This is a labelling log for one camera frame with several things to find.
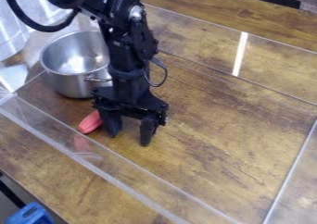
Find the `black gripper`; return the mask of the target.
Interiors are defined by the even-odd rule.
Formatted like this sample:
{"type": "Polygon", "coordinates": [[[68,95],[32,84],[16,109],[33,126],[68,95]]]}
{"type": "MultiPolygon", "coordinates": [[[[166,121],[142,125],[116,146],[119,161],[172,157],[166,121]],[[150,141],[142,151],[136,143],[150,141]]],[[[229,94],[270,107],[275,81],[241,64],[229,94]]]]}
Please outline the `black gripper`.
{"type": "Polygon", "coordinates": [[[158,126],[166,125],[168,104],[150,91],[147,68],[123,72],[111,68],[111,85],[92,89],[92,106],[97,110],[103,127],[113,138],[123,127],[122,117],[142,121],[140,144],[147,146],[158,126]]]}

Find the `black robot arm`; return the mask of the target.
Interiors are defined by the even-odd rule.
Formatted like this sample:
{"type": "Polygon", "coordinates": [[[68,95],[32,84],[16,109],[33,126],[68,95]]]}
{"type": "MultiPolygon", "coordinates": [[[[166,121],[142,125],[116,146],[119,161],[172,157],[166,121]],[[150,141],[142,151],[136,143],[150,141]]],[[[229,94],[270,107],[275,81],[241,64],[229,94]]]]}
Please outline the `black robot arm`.
{"type": "Polygon", "coordinates": [[[108,47],[109,87],[92,89],[92,106],[99,112],[108,136],[117,135],[123,117],[138,119],[140,144],[147,145],[159,126],[166,124],[168,104],[150,88],[150,65],[158,63],[159,41],[148,29],[140,0],[48,0],[97,19],[108,47]]]}

